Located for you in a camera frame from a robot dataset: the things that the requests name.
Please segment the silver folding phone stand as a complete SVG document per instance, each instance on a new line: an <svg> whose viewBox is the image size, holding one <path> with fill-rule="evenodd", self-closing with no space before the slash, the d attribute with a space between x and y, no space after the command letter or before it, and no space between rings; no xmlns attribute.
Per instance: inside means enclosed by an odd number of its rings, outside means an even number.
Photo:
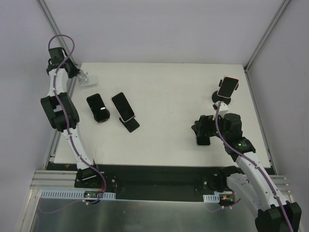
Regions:
<svg viewBox="0 0 309 232"><path fill-rule="evenodd" d="M98 84L98 77L96 75L90 75L88 72L79 70L77 75L78 83L81 86L94 86Z"/></svg>

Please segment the white-cased phone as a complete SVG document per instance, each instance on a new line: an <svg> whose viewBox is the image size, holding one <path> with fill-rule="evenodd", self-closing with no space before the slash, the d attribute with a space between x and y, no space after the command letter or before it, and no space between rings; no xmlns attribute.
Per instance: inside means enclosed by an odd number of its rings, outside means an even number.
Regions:
<svg viewBox="0 0 309 232"><path fill-rule="evenodd" d="M123 122L127 122L135 117L135 113L123 92L114 95L111 100Z"/></svg>

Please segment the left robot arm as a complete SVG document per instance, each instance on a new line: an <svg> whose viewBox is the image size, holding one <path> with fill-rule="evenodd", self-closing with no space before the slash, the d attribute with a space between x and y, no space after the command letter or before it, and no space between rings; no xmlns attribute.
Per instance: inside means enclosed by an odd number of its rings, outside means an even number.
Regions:
<svg viewBox="0 0 309 232"><path fill-rule="evenodd" d="M41 105L51 127L61 133L71 149L77 166L77 180L97 188L102 176L84 145L79 130L80 118L67 93L67 82L78 75L79 69L62 47L49 48L48 52L50 58L46 71L50 86L47 96L41 99Z"/></svg>

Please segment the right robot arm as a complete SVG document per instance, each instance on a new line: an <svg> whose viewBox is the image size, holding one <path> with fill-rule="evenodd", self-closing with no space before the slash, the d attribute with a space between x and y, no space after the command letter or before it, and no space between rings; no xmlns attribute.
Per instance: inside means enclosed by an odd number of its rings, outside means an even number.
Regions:
<svg viewBox="0 0 309 232"><path fill-rule="evenodd" d="M296 232L302 210L290 202L271 180L249 139L243 136L240 115L200 116L194 125L198 145L210 145L211 137L223 141L226 153L237 164L221 168L208 181L216 192L232 190L250 207L259 232Z"/></svg>

